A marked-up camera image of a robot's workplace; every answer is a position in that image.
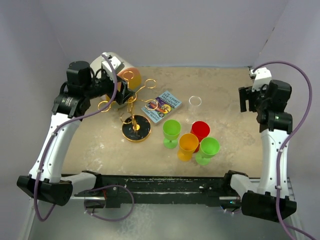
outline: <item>table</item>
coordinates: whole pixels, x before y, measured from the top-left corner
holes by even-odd
[[[98,58],[91,64],[96,71]],[[220,152],[206,166],[198,165],[195,154],[189,162],[177,158],[178,147],[163,145],[162,123],[151,123],[151,134],[143,142],[124,138],[120,115],[127,108],[99,113],[83,120],[71,141],[62,173],[78,174],[90,170],[105,175],[201,176],[222,177],[228,170],[260,177],[262,144],[256,113],[240,113],[239,87],[252,85],[247,68],[139,67],[142,81],[157,81],[154,89],[143,89],[139,99],[153,99],[170,91],[182,101],[182,107],[167,119],[181,123],[181,134],[189,133],[185,123],[189,97],[202,99],[199,118],[209,124],[209,136],[220,142]],[[100,98],[91,101],[87,113],[97,110]],[[142,101],[135,103],[135,114],[143,115]]]

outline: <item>yellow cup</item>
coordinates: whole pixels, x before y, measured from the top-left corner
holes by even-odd
[[[199,140],[195,135],[192,133],[184,134],[179,140],[178,158],[184,162],[189,161],[198,145]]]

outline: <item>clear glass cup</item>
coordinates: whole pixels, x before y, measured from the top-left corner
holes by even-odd
[[[198,113],[199,113],[201,103],[202,103],[202,100],[198,96],[191,96],[189,98],[189,102],[187,106],[187,115],[184,120],[187,124],[192,125],[197,120],[199,120]]]

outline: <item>black bracket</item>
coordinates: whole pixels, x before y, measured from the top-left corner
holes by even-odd
[[[223,177],[222,187],[226,192],[236,193],[236,191],[233,190],[230,186],[231,178],[232,178],[232,175],[234,175],[234,174],[239,174],[239,175],[243,175],[243,176],[248,177],[248,175],[245,174],[244,172],[229,170],[226,174],[224,174],[224,177]]]
[[[287,102],[291,96],[292,88],[290,84],[271,80],[266,89],[252,91],[252,86],[240,87],[239,100],[240,111],[247,111],[247,101],[249,102],[249,111],[257,112],[256,120],[260,124],[259,132],[266,129],[273,132],[274,129],[292,132],[292,115],[284,112]]]
[[[35,179],[29,176],[19,176],[16,185],[29,197],[34,197]],[[69,181],[50,183],[39,181],[37,198],[41,201],[64,206],[69,201],[73,191],[73,186]]]
[[[284,199],[280,198],[279,206],[282,219],[286,219],[297,210],[297,203],[290,201],[288,196]],[[246,216],[279,222],[276,212],[276,198],[270,196],[269,192],[266,192],[265,195],[253,191],[246,192],[241,200],[241,210]]]

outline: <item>orange object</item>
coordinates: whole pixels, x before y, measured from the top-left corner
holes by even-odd
[[[198,145],[199,140],[194,134],[184,134],[179,140],[179,151],[177,153],[178,158],[184,162],[189,161]]]
[[[136,67],[132,66],[129,62],[124,60],[122,57],[117,55],[116,53],[109,52],[109,54],[111,54],[111,56],[113,56],[113,57],[117,57],[124,65],[124,68],[120,72],[117,73],[117,76],[126,80],[128,82],[128,87],[131,90],[133,90],[133,91],[138,90],[138,88],[140,87],[141,82],[142,82],[142,77],[141,77],[139,70]],[[120,90],[121,90],[121,83],[119,82],[118,83],[118,91],[120,91]],[[105,95],[102,99],[105,101],[110,100],[110,98],[107,95]]]

